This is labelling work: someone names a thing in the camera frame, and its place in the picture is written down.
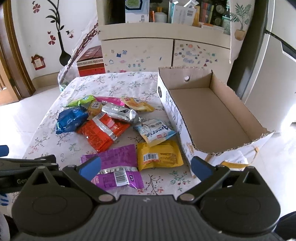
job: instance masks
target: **refrigerator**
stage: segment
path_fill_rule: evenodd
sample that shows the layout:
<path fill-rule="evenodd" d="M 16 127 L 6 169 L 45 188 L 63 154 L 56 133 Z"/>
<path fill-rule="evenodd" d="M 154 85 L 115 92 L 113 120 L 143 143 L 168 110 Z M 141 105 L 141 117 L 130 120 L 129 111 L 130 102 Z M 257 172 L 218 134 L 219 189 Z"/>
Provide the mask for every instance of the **refrigerator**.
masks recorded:
<path fill-rule="evenodd" d="M 296 0 L 256 0 L 227 85 L 269 131 L 296 121 L 295 49 Z"/>

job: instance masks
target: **pink snack package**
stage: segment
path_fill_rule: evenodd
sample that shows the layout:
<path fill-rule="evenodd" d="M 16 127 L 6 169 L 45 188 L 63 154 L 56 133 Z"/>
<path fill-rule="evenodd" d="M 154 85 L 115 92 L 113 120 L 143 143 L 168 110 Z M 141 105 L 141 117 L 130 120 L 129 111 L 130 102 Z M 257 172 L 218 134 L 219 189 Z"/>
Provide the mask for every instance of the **pink snack package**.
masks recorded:
<path fill-rule="evenodd" d="M 135 145 L 122 146 L 97 154 L 83 155 L 81 163 L 94 156 L 101 158 L 101 171 L 92 179 L 92 183 L 107 191 L 115 187 L 129 185 L 136 189 L 144 188 L 142 176 L 137 169 Z"/>
<path fill-rule="evenodd" d="M 124 106 L 125 103 L 121 101 L 120 98 L 115 98 L 115 97 L 102 97 L 102 96 L 99 96 L 99 97 L 95 97 L 96 100 L 98 102 L 101 102 L 103 104 L 107 104 L 107 103 L 112 103 L 112 104 L 116 104 L 116 105 L 120 105 L 120 106 Z"/>

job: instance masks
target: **silver snack package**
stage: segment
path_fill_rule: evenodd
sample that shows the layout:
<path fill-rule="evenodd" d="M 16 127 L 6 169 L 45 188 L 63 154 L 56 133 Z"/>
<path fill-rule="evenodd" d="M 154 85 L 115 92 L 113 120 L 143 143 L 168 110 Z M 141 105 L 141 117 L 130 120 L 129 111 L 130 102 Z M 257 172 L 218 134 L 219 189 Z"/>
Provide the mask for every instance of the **silver snack package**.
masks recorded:
<path fill-rule="evenodd" d="M 118 119 L 129 124 L 137 124 L 141 121 L 141 118 L 136 111 L 124 106 L 108 103 L 102 107 L 102 112 L 107 113 L 107 115 L 111 118 Z"/>

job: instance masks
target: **metal screw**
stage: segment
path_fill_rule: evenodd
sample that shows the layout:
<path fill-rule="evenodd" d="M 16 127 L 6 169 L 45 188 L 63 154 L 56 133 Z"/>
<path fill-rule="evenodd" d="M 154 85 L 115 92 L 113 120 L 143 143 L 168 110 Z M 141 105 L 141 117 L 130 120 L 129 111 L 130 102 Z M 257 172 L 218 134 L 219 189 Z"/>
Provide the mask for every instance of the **metal screw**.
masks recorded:
<path fill-rule="evenodd" d="M 182 201 L 191 202 L 194 200 L 194 196 L 190 193 L 184 193 L 180 196 Z"/>
<path fill-rule="evenodd" d="M 113 200 L 113 196 L 110 194 L 102 194 L 99 196 L 99 200 L 101 202 L 111 202 Z"/>

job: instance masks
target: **shelf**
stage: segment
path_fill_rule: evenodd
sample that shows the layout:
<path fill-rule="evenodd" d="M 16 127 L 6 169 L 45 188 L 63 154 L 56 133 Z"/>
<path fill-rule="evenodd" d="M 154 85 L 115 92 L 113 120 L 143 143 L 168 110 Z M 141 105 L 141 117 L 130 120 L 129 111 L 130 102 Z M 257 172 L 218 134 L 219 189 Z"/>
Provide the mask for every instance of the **shelf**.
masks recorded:
<path fill-rule="evenodd" d="M 98 27 L 100 40 L 165 38 L 201 42 L 230 49 L 230 36 L 219 31 L 175 23 L 120 23 Z"/>

